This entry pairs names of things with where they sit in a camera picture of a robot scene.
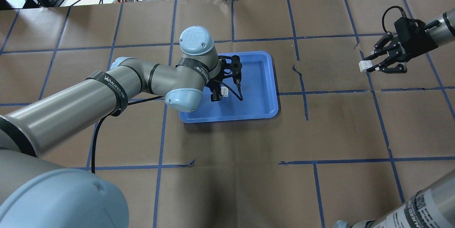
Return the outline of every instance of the blue plastic tray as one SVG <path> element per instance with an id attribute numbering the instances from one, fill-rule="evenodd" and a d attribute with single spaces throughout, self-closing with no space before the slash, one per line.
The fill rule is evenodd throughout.
<path id="1" fill-rule="evenodd" d="M 237 121 L 268 119 L 278 113 L 278 97 L 273 74 L 272 57 L 264 51 L 224 53 L 224 56 L 240 56 L 242 63 L 242 95 L 240 101 L 229 92 L 221 101 L 210 101 L 210 90 L 205 87 L 198 108 L 192 113 L 179 112 L 185 123 L 213 121 Z M 225 79 L 234 91 L 237 90 L 232 78 Z"/>

